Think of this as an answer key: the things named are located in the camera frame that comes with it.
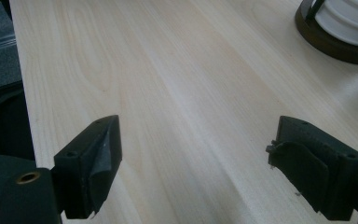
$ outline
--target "white cylindrical object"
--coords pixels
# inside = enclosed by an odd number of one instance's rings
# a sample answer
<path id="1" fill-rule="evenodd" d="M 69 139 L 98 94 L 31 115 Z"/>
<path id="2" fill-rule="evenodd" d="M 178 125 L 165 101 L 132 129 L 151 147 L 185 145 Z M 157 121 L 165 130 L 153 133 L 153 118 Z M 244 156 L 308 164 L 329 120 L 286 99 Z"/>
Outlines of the white cylindrical object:
<path id="1" fill-rule="evenodd" d="M 315 20 L 328 34 L 358 46 L 358 0 L 325 0 Z"/>

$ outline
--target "light wood tabletop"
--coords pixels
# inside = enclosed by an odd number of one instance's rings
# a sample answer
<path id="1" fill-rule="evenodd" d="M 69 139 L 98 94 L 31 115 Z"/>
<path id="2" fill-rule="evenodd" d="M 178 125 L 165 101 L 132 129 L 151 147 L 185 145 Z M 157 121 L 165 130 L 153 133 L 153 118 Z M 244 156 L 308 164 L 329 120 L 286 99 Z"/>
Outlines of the light wood tabletop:
<path id="1" fill-rule="evenodd" d="M 10 3 L 38 166 L 120 116 L 109 198 L 67 223 L 330 223 L 265 151 L 280 115 L 358 150 L 358 65 L 301 37 L 300 0 Z"/>

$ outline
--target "screw hole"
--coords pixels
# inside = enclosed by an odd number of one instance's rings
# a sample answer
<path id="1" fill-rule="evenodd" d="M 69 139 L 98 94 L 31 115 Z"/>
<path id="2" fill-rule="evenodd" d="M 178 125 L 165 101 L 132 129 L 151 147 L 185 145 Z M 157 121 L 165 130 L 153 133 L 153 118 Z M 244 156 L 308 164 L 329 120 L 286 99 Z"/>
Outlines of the screw hole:
<path id="1" fill-rule="evenodd" d="M 75 157 L 75 156 L 77 156 L 77 152 L 75 152 L 75 151 L 70 151 L 70 152 L 66 153 L 66 156 L 67 156 L 67 157 Z"/>
<path id="2" fill-rule="evenodd" d="M 40 176 L 40 173 L 38 173 L 38 172 L 32 172 L 32 173 L 22 175 L 22 176 L 20 176 L 20 178 L 17 179 L 17 184 L 23 185 L 23 184 L 31 183 L 31 182 L 35 181 L 37 178 L 39 178 L 39 176 Z"/>

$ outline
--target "wooden table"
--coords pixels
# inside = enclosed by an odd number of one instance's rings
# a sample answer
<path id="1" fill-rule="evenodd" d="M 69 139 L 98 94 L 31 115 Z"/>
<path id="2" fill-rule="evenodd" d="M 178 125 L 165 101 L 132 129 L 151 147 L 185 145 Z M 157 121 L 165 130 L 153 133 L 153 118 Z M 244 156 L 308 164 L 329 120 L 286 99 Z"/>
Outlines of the wooden table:
<path id="1" fill-rule="evenodd" d="M 329 223 L 265 152 L 280 115 L 358 150 L 358 65 L 301 37 L 299 4 L 11 0 L 37 164 L 120 115 L 123 162 L 82 223 Z"/>

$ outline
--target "dark brown base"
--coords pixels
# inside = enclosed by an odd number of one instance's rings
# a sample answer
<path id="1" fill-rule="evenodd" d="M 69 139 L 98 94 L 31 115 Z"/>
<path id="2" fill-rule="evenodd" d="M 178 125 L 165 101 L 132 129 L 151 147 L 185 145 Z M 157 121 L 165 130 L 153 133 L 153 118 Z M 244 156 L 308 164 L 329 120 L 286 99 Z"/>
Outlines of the dark brown base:
<path id="1" fill-rule="evenodd" d="M 304 0 L 296 13 L 296 27 L 316 49 L 347 63 L 358 64 L 358 47 L 328 34 L 315 19 L 307 19 L 312 0 Z"/>

